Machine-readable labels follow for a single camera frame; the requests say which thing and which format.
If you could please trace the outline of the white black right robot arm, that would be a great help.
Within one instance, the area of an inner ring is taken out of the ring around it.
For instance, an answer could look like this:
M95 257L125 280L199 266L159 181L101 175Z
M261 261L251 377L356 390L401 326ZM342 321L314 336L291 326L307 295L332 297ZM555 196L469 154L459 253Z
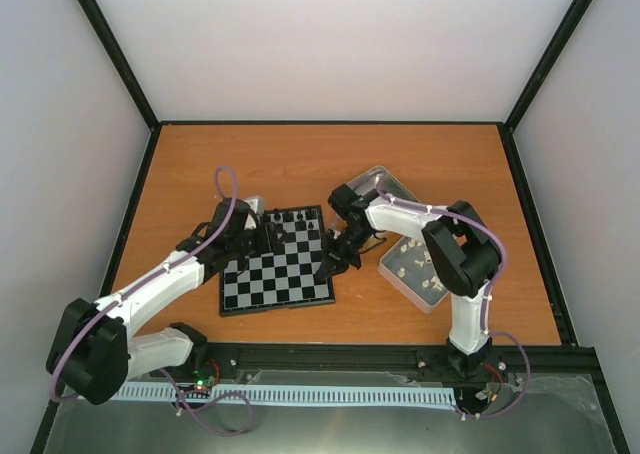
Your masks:
M460 379L470 378L491 350L491 291L507 263L499 238L466 201L431 206L378 189L358 194L342 184L332 191L328 203L346 226L338 234L326 231L314 278L324 282L351 267L359 269L360 250L378 233L423 241L437 277L452 296L446 342L450 369Z

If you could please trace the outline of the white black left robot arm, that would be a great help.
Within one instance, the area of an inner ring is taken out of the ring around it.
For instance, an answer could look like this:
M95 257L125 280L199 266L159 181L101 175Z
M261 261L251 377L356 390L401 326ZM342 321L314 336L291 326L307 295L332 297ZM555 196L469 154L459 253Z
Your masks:
M243 265L251 256L273 252L283 236L283 229L265 218L263 198L225 198L211 221L200 223L150 272L92 303L72 301L45 364L52 376L51 397L68 387L99 405L126 381L161 368L190 377L201 374L208 364L204 334L183 322L155 334L142 335L140 329L231 262Z

